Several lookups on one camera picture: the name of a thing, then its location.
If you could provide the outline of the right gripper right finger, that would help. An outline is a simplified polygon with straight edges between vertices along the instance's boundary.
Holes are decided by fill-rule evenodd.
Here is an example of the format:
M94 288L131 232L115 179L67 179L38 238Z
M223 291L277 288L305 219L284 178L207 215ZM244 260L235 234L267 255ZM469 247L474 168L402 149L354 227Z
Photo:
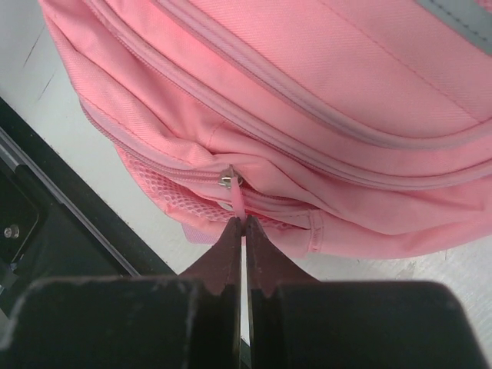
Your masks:
M431 281L318 281L245 225L254 368L486 368L452 292Z

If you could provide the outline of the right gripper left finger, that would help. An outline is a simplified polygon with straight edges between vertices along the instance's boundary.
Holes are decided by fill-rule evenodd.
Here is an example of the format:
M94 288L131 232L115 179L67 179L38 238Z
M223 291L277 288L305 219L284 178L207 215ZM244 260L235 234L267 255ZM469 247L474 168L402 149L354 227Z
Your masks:
M46 278L12 310L3 368L238 368L242 223L178 276Z

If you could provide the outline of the pink student backpack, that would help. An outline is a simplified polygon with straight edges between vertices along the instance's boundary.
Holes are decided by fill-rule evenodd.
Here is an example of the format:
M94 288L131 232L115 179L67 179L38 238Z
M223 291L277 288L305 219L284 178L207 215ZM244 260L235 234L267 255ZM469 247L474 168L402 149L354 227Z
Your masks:
M489 1L41 8L88 120L208 237L239 198L293 256L405 258L491 233Z

